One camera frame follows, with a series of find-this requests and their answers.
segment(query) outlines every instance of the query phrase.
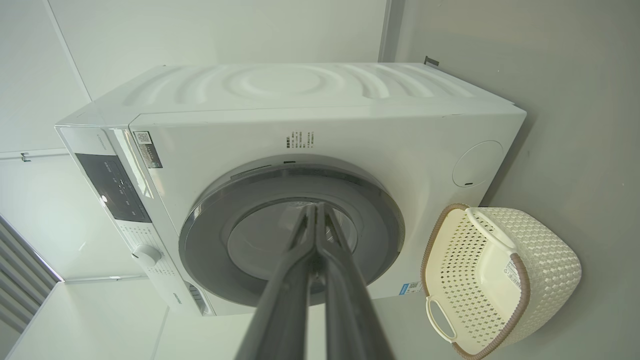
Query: floor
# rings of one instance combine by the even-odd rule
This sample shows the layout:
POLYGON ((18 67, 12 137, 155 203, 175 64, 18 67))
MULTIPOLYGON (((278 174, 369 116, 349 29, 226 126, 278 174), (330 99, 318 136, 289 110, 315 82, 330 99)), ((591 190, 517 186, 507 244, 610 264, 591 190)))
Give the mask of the floor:
MULTIPOLYGON (((394 2, 403 18, 391 32, 393 60, 429 56, 528 112, 484 205, 530 213, 582 262, 564 308, 492 358, 638 358, 640 2, 394 2)), ((424 312, 422 299, 381 301, 424 312)), ((455 359, 424 320, 407 316, 406 327, 388 330, 404 344, 398 358, 455 359)))

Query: sticker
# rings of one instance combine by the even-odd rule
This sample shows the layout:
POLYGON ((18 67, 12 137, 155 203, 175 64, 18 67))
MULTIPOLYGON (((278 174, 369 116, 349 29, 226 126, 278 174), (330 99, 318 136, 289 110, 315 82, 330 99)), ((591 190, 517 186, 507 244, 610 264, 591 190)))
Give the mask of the sticker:
POLYGON ((147 166, 147 168, 162 168, 160 157, 158 156, 156 146, 151 140, 151 135, 149 134, 149 132, 135 131, 133 135, 136 137, 140 155, 142 155, 143 160, 145 160, 145 165, 147 166))
POLYGON ((503 272, 515 286, 518 286, 518 289, 522 289, 520 287, 520 276, 518 275, 518 270, 516 270, 516 265, 513 263, 513 260, 509 261, 507 265, 504 266, 503 272))
POLYGON ((148 131, 136 131, 134 135, 136 135, 138 143, 154 143, 151 141, 151 135, 149 135, 148 131))
POLYGON ((400 290, 400 295, 410 294, 410 293, 419 293, 422 291, 422 282, 409 282, 408 284, 402 285, 402 290, 400 290))
POLYGON ((287 149, 306 149, 314 146, 316 135, 313 131, 292 131, 287 134, 287 149))

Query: warning label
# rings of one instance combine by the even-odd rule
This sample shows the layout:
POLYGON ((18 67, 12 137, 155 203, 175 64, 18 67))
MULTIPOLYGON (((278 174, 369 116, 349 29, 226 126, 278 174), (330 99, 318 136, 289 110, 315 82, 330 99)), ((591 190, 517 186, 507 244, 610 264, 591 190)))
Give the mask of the warning label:
POLYGON ((516 270, 516 265, 513 263, 513 260, 509 261, 507 265, 505 265, 503 271, 509 280, 511 280, 511 282, 520 289, 520 276, 518 276, 518 270, 516 270))
POLYGON ((419 293, 422 291, 422 283, 418 282, 409 282, 408 284, 402 285, 402 289, 400 290, 400 295, 410 294, 410 293, 419 293))

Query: front-loading washing machine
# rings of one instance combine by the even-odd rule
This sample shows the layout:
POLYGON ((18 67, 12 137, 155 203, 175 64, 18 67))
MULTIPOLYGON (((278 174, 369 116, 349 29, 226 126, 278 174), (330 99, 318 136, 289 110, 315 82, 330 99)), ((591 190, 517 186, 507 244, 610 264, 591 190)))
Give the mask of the front-loading washing machine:
POLYGON ((216 65, 158 67, 56 129, 170 307, 232 315, 311 202, 335 208, 372 298, 419 290, 440 211, 479 204, 524 117, 428 65, 216 65))

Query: white laundry basket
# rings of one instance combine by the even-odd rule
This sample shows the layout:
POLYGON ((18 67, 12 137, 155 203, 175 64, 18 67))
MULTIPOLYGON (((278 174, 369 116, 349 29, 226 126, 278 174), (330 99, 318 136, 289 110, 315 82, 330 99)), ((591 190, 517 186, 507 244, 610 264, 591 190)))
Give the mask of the white laundry basket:
POLYGON ((580 281, 575 253, 520 210, 448 206, 422 262, 422 285, 433 328, 467 360, 538 330, 580 281), (437 304, 453 336, 433 318, 437 304))

